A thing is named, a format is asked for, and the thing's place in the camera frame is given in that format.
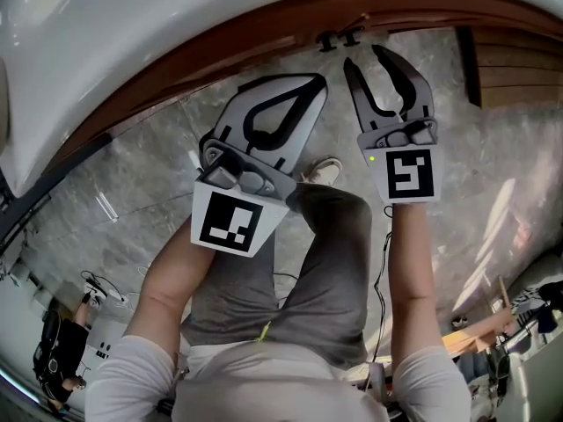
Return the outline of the person's white shirt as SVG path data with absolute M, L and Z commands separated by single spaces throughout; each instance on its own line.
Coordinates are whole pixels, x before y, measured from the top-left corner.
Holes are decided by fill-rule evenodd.
M 382 404 L 304 347 L 248 342 L 195 351 L 197 372 L 176 381 L 161 347 L 122 338 L 88 386 L 86 422 L 147 422 L 167 397 L 172 422 L 390 422 Z

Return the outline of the person's right forearm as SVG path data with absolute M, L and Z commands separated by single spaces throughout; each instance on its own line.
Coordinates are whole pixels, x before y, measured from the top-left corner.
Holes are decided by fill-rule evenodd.
M 392 208 L 388 260 L 391 295 L 391 360 L 397 368 L 409 355 L 442 346 L 436 315 L 435 283 L 425 206 Z

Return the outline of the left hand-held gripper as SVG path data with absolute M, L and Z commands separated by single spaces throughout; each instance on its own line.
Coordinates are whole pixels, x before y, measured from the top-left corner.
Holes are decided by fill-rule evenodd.
M 194 244 L 248 258 L 260 250 L 289 211 L 286 199 L 296 181 L 287 174 L 326 99 L 326 80 L 317 73 L 264 76 L 238 88 L 216 123 L 216 139 L 202 144 L 192 207 Z M 287 100 L 293 104 L 273 133 L 255 128 L 259 113 Z M 257 158 L 242 151 L 254 151 Z

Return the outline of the white sofa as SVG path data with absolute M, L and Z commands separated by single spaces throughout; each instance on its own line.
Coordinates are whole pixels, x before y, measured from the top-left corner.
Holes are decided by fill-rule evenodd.
M 509 309 L 512 322 L 525 319 L 529 314 L 545 305 L 539 295 L 543 285 L 563 281 L 563 259 L 546 254 L 532 262 L 515 279 L 509 281 L 502 275 L 491 281 L 492 288 L 486 291 L 474 309 L 474 317 L 482 319 Z

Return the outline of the person's white shoe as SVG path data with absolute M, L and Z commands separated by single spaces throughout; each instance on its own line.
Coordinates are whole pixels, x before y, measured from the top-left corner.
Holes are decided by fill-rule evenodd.
M 342 162 L 334 157 L 319 160 L 306 174 L 301 174 L 301 182 L 319 186 L 333 186 L 342 171 Z

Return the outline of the person's left forearm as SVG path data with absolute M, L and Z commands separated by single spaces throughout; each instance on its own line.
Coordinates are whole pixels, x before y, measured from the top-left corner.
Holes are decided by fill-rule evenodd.
M 206 277 L 215 251 L 191 241 L 191 219 L 174 233 L 145 275 L 126 334 L 148 339 L 177 359 L 188 301 Z

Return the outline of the person's grey trousers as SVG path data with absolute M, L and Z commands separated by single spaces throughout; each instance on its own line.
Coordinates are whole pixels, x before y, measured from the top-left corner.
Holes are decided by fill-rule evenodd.
M 272 321 L 268 341 L 303 346 L 338 369 L 358 366 L 367 357 L 369 204 L 330 186 L 300 183 L 289 206 L 315 237 L 285 302 L 274 292 L 273 236 L 252 258 L 219 251 L 194 293 L 182 335 L 191 346 L 250 341 Z

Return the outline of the white sink wooden vanity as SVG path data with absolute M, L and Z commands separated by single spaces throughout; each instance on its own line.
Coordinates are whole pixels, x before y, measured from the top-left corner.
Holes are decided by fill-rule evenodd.
M 28 191 L 16 193 L 0 171 L 0 255 L 44 196 L 106 146 L 113 127 L 139 112 L 259 61 L 364 28 L 409 31 L 450 25 L 497 25 L 563 39 L 563 18 L 521 0 L 281 0 L 248 11 L 169 46 L 121 79 L 85 115 L 74 115 L 76 127 Z

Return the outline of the wooden chair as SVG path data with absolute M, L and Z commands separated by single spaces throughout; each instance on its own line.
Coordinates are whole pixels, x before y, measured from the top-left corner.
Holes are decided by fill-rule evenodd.
M 501 334 L 511 333 L 516 328 L 516 319 L 510 308 L 508 292 L 503 278 L 498 278 L 501 291 L 501 307 L 475 324 L 454 331 L 442 338 L 451 358 L 463 353 L 481 353 L 491 347 Z

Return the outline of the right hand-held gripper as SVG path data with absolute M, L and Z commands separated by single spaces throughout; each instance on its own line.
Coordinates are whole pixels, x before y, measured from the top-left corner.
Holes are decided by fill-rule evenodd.
M 347 58 L 343 70 L 363 134 L 357 143 L 385 204 L 441 198 L 443 151 L 437 141 L 432 90 L 404 57 L 381 45 L 372 50 L 403 100 L 398 115 L 381 109 L 361 69 Z

